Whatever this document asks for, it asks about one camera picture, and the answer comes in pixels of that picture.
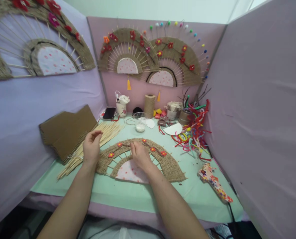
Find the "corrugated cardboard piece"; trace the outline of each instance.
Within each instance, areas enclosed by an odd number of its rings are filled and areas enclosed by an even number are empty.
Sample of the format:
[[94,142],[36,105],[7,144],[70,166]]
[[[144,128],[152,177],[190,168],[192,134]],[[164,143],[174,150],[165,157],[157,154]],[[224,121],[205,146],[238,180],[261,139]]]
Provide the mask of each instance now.
[[63,111],[39,125],[45,145],[55,149],[66,164],[86,134],[98,125],[88,105],[77,113]]

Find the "tassel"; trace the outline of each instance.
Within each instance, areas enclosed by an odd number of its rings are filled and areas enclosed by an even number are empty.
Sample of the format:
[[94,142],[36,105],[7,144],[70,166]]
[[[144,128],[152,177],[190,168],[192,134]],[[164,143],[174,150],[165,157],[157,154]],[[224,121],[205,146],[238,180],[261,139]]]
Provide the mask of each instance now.
[[130,81],[129,81],[129,75],[128,75],[128,81],[127,81],[127,90],[131,90]]
[[160,91],[158,93],[157,101],[160,102]]

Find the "pink polka dot fabric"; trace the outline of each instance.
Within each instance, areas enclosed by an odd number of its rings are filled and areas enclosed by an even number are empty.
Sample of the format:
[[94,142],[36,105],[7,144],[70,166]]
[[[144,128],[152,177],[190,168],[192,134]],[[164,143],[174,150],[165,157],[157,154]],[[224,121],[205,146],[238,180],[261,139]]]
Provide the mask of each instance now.
[[130,58],[122,58],[118,62],[117,73],[119,74],[138,74],[136,63]]
[[149,184],[149,180],[133,159],[125,162],[119,169],[116,179]]
[[172,75],[167,71],[158,71],[152,75],[149,81],[150,84],[163,85],[163,86],[174,86],[174,80]]
[[61,50],[42,47],[37,55],[38,64],[44,75],[76,73],[74,63]]

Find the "phone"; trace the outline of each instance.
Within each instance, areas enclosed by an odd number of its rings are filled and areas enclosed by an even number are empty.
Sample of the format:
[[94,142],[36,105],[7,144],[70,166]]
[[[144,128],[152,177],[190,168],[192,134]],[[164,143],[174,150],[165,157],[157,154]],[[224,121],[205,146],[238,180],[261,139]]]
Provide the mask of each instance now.
[[113,119],[115,117],[115,112],[116,108],[107,108],[102,118],[105,120]]

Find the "hand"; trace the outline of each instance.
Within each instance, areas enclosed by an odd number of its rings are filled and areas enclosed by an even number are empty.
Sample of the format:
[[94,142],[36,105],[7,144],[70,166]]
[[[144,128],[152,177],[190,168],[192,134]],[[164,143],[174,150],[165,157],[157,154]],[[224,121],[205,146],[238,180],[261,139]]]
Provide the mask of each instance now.
[[99,142],[101,139],[102,131],[94,130],[89,132],[84,140],[82,149],[84,151],[83,164],[89,167],[94,167],[97,165],[99,160]]
[[151,165],[153,165],[148,150],[142,143],[135,141],[130,144],[130,149],[132,159],[143,171],[147,170]]

